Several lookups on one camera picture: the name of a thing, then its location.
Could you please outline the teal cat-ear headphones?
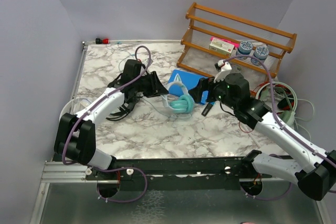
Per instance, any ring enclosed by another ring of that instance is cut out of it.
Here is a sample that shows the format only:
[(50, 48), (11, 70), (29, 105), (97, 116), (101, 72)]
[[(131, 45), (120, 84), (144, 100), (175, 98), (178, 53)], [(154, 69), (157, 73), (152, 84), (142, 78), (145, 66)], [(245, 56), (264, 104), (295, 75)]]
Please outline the teal cat-ear headphones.
[(168, 83), (165, 88), (167, 91), (169, 91), (172, 86), (178, 86), (183, 94), (174, 101), (169, 101), (167, 94), (161, 95), (163, 106), (167, 109), (170, 109), (175, 114), (191, 113), (194, 109), (195, 102), (192, 96), (189, 94), (186, 85), (182, 82), (179, 74), (176, 74), (173, 81)]

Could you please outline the black blue headphones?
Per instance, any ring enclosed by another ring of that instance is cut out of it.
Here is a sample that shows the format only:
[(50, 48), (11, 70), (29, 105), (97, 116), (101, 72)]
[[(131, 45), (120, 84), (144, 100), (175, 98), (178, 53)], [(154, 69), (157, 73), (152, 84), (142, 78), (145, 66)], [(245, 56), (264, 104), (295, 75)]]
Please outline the black blue headphones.
[(141, 98), (142, 96), (140, 95), (130, 98), (121, 107), (119, 107), (118, 112), (110, 113), (106, 119), (111, 122), (116, 122), (126, 118), (134, 110), (135, 105)]

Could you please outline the white over-ear headphones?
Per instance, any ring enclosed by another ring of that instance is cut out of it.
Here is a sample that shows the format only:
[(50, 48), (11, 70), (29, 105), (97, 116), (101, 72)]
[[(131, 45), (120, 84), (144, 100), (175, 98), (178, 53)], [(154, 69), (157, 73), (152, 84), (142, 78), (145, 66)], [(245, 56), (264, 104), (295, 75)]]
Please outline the white over-ear headphones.
[(76, 114), (77, 112), (85, 109), (91, 103), (92, 101), (90, 99), (84, 98), (84, 97), (78, 97), (78, 98), (71, 99), (69, 102), (65, 104), (65, 106), (61, 110), (60, 115), (59, 115), (59, 121), (61, 120), (61, 117), (65, 113)]

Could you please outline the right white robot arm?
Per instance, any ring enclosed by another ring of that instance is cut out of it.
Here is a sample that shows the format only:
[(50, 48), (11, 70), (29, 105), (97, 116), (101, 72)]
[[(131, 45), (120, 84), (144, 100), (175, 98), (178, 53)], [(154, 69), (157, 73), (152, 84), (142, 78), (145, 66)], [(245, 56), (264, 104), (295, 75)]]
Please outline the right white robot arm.
[(235, 117), (251, 129), (267, 136), (291, 156), (290, 160), (251, 152), (241, 164), (246, 177), (267, 174), (293, 184), (309, 198), (321, 201), (335, 185), (335, 151), (326, 151), (289, 127), (264, 102), (250, 95), (249, 83), (240, 73), (224, 80), (201, 78), (189, 94), (199, 102), (203, 92), (207, 101), (219, 101), (233, 110)]

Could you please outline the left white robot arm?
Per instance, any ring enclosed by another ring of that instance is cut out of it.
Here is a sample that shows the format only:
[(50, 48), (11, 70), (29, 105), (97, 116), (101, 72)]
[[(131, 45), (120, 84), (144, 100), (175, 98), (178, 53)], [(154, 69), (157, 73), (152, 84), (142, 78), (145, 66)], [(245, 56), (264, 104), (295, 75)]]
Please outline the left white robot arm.
[(112, 178), (116, 172), (116, 158), (97, 149), (96, 126), (110, 113), (136, 99), (139, 93), (147, 98), (168, 93), (156, 72), (147, 69), (138, 60), (127, 60), (123, 72), (108, 84), (100, 97), (76, 114), (63, 114), (54, 144), (55, 153), (67, 164), (76, 162), (93, 166), (98, 168), (102, 178)]

